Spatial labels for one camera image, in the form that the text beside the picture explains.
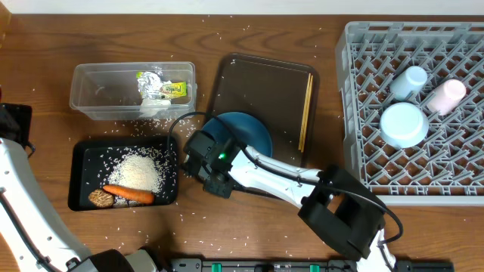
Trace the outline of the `dark blue plate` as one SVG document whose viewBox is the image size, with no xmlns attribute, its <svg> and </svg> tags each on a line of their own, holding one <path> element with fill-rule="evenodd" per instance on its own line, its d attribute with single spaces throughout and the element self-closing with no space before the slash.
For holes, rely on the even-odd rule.
<svg viewBox="0 0 484 272">
<path fill-rule="evenodd" d="M 228 125 L 244 144 L 254 147 L 261 154 L 272 157 L 273 145 L 268 129 L 255 117 L 242 112 L 227 112 L 218 117 Z M 224 144 L 231 134 L 217 120 L 209 120 L 202 130 L 210 134 L 216 143 Z"/>
</svg>

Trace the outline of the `yellow green wrapper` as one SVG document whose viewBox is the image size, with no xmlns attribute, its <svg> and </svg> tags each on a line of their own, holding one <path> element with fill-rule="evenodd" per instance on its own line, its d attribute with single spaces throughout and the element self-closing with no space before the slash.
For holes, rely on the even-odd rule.
<svg viewBox="0 0 484 272">
<path fill-rule="evenodd" d="M 188 95 L 186 82 L 164 82 L 158 74 L 152 72 L 137 72 L 136 79 L 143 99 L 171 100 Z"/>
</svg>

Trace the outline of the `orange carrot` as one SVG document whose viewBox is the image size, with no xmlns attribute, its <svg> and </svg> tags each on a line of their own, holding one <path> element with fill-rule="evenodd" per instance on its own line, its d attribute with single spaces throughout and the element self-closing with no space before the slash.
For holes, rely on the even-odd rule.
<svg viewBox="0 0 484 272">
<path fill-rule="evenodd" d="M 121 196 L 122 198 L 147 205 L 152 204 L 155 200 L 155 195 L 153 195 L 152 192 L 145 190 L 136 190 L 117 185 L 105 185 L 103 186 L 103 190 L 107 191 L 108 193 Z"/>
</svg>

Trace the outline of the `brown food scrap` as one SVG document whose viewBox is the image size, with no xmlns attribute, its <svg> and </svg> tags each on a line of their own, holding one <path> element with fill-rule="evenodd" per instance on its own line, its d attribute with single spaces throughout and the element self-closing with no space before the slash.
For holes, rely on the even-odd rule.
<svg viewBox="0 0 484 272">
<path fill-rule="evenodd" d="M 88 195 L 88 200 L 98 208 L 110 208 L 114 204 L 113 195 L 105 192 L 102 189 L 97 189 Z"/>
</svg>

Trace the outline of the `light blue rice bowl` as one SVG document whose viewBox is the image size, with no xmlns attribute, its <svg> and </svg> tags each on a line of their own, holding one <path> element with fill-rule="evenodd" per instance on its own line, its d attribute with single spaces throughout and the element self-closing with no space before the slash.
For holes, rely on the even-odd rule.
<svg viewBox="0 0 484 272">
<path fill-rule="evenodd" d="M 428 131 L 427 116 L 410 103 L 393 104 L 383 111 L 380 118 L 380 137 L 396 149 L 418 145 Z"/>
</svg>

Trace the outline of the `light blue plastic cup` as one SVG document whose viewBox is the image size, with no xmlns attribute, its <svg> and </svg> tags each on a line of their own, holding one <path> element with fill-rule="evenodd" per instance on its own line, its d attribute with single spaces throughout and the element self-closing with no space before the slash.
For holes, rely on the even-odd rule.
<svg viewBox="0 0 484 272">
<path fill-rule="evenodd" d="M 410 66 L 398 75 L 389 86 L 396 100 L 404 101 L 411 94 L 418 93 L 426 84 L 427 72 L 420 66 Z"/>
</svg>

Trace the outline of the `white plastic cup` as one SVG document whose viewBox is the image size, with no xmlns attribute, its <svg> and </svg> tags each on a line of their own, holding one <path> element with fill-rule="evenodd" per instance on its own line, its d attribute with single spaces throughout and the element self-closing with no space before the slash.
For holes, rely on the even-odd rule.
<svg viewBox="0 0 484 272">
<path fill-rule="evenodd" d="M 467 93 L 465 85 L 457 79 L 449 79 L 434 90 L 434 96 L 427 104 L 431 112 L 440 116 L 449 114 Z"/>
</svg>

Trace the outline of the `white paper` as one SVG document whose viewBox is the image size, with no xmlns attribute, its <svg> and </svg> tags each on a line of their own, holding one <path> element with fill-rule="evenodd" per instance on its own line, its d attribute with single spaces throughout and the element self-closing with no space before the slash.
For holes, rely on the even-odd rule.
<svg viewBox="0 0 484 272">
<path fill-rule="evenodd" d="M 159 111 L 167 110 L 171 106 L 171 100 L 165 99 L 144 99 L 141 102 L 139 111 L 140 118 L 150 118 L 155 116 Z"/>
</svg>

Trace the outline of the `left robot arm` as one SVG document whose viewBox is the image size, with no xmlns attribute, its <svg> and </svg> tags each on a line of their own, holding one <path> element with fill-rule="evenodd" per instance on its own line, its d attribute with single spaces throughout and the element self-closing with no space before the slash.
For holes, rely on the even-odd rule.
<svg viewBox="0 0 484 272">
<path fill-rule="evenodd" d="M 1 234 L 21 271 L 156 272 L 147 250 L 124 256 L 115 249 L 93 255 L 73 235 L 30 168 L 24 148 L 1 139 Z"/>
</svg>

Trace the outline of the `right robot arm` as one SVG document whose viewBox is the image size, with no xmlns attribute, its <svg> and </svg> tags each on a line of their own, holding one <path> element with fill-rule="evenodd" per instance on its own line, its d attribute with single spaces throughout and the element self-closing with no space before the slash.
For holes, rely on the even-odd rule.
<svg viewBox="0 0 484 272">
<path fill-rule="evenodd" d="M 261 141 L 217 141 L 202 131 L 186 143 L 184 167 L 211 194 L 259 190 L 298 208 L 299 218 L 359 271 L 393 271 L 396 258 L 384 236 L 385 204 L 348 172 L 293 166 L 271 158 Z"/>
</svg>

